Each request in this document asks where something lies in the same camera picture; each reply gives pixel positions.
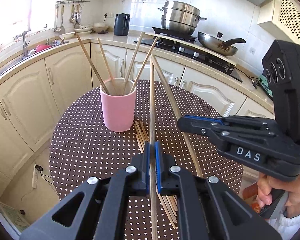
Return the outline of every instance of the power strip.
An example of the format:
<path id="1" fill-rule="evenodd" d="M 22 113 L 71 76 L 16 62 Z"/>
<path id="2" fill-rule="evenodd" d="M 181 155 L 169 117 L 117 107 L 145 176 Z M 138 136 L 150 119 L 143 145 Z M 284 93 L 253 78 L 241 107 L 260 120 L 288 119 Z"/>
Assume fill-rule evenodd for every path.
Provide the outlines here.
<path id="1" fill-rule="evenodd" d="M 37 183 L 38 183 L 38 176 L 39 176 L 39 171 L 35 168 L 36 164 L 34 164 L 33 167 L 33 175 L 32 175 L 32 187 L 37 188 Z"/>

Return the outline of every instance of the round table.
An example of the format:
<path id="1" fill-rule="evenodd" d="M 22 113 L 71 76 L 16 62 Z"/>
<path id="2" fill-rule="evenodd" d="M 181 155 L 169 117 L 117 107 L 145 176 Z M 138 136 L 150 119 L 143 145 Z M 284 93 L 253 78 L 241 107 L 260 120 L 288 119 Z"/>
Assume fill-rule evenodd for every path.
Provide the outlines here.
<path id="1" fill-rule="evenodd" d="M 198 96 L 171 85 L 181 114 L 217 117 L 218 112 Z M 155 82 L 156 139 L 162 152 L 173 155 L 177 165 L 195 172 L 190 154 L 168 97 L 160 82 Z M 134 119 L 142 121 L 149 131 L 149 81 L 139 80 Z M 116 133 L 104 126 L 100 89 L 95 88 L 76 100 L 55 127 L 50 145 L 50 173 L 60 200 L 88 177 L 108 178 L 130 164 L 133 155 L 140 154 L 134 126 Z M 203 175 L 215 175 L 237 194 L 240 190 L 242 165 L 221 157 L 206 137 L 189 134 Z M 169 223 L 157 197 L 158 237 L 179 239 L 178 228 Z M 130 197 L 125 239 L 151 239 L 150 199 Z"/>

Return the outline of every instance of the hand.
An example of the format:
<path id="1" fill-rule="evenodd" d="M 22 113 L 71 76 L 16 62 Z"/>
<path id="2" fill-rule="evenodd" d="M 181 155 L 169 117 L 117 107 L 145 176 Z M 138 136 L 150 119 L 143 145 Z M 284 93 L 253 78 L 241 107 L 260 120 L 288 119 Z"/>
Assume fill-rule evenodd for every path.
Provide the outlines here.
<path id="1" fill-rule="evenodd" d="M 259 174 L 257 202 L 261 208 L 272 203 L 272 188 L 283 189 L 289 192 L 289 198 L 285 203 L 287 217 L 300 215 L 300 175 L 291 182 L 281 181 L 264 174 Z"/>

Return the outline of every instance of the pink cup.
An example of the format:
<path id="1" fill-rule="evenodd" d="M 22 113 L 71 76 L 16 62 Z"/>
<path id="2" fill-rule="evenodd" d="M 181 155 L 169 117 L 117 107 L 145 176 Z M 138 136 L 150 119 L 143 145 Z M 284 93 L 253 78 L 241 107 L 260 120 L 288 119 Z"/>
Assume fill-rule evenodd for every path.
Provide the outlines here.
<path id="1" fill-rule="evenodd" d="M 114 79 L 116 91 L 121 93 L 124 83 L 124 78 Z M 128 81 L 123 96 L 112 96 L 114 87 L 111 80 L 105 81 L 105 85 L 111 95 L 104 92 L 100 86 L 101 105 L 103 112 L 103 120 L 105 126 L 113 132 L 123 132 L 130 129 L 133 125 L 134 107 L 136 103 L 137 87 L 129 94 L 133 82 Z"/>

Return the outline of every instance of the cup rim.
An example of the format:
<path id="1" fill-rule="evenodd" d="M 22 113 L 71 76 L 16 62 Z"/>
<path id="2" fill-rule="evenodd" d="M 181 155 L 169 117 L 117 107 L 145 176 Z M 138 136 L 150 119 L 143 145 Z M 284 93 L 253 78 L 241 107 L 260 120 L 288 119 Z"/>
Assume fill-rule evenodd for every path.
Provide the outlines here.
<path id="1" fill-rule="evenodd" d="M 111 79 L 107 79 L 106 81 L 104 81 L 104 84 L 106 84 L 106 83 L 108 83 L 108 82 L 110 82 L 110 81 L 111 81 Z M 103 93 L 103 94 L 105 94 L 105 95 L 108 96 L 108 97 L 114 97 L 114 98 L 118 98 L 118 97 L 121 97 L 121 98 L 127 97 L 127 96 L 129 96 L 129 95 L 135 93 L 136 90 L 137 90 L 137 86 L 135 86 L 135 87 L 134 87 L 134 90 L 133 90 L 131 93 L 127 94 L 127 95 L 123 95 L 123 96 L 113 96 L 113 95 L 108 95 L 106 92 L 104 92 L 102 86 L 100 85 L 100 93 Z"/>

